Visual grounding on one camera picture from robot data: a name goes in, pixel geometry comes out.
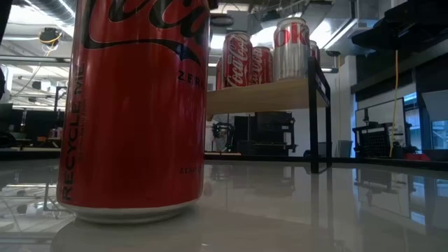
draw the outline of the black metal shelf frame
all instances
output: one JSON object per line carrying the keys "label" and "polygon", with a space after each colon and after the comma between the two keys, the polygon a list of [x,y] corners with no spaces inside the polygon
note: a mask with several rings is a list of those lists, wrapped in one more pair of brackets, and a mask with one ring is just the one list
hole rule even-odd
{"label": "black metal shelf frame", "polygon": [[322,69],[315,57],[308,58],[308,101],[309,101],[309,145],[311,151],[311,172],[318,174],[319,171],[319,147],[317,129],[317,93],[326,103],[325,108],[325,135],[326,135],[326,169],[331,167],[331,102],[330,86],[323,75]]}

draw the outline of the aluminum can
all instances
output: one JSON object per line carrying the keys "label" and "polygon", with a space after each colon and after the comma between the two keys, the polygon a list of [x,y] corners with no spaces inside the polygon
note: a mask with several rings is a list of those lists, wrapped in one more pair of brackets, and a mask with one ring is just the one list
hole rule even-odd
{"label": "aluminum can", "polygon": [[216,90],[223,89],[223,65],[221,64],[222,57],[216,63]]}
{"label": "aluminum can", "polygon": [[78,0],[62,206],[85,221],[141,223],[200,197],[209,16],[206,0]]}
{"label": "aluminum can", "polygon": [[272,54],[265,46],[256,46],[252,49],[252,81],[251,85],[271,83]]}
{"label": "aluminum can", "polygon": [[251,83],[251,38],[245,32],[227,34],[223,47],[224,88],[246,87]]}
{"label": "aluminum can", "polygon": [[274,79],[306,78],[309,51],[305,20],[290,17],[280,21],[274,32]]}
{"label": "aluminum can", "polygon": [[319,50],[319,47],[317,46],[317,42],[315,41],[309,41],[309,49],[311,50],[311,56],[315,57],[319,65],[321,64],[321,51]]}

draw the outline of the ceiling pipe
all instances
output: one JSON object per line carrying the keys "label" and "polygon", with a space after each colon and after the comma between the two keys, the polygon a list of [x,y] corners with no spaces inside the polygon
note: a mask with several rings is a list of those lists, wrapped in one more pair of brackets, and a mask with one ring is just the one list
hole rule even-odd
{"label": "ceiling pipe", "polygon": [[62,31],[73,37],[76,0],[23,0],[23,3],[52,18]]}

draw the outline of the wooden shelf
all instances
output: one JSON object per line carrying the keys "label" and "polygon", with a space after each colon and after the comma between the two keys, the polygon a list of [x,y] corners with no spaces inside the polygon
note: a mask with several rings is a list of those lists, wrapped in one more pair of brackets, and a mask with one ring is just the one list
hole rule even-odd
{"label": "wooden shelf", "polygon": [[[327,106],[317,92],[317,107]],[[207,92],[207,117],[224,113],[248,113],[308,109],[308,79],[280,80],[248,87],[228,87]]]}

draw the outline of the white can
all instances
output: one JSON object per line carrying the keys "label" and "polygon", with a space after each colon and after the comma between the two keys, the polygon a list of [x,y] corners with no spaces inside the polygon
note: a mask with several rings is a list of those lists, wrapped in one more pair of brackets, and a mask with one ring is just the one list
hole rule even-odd
{"label": "white can", "polygon": [[280,21],[274,32],[274,79],[306,78],[308,75],[309,28],[300,17]]}

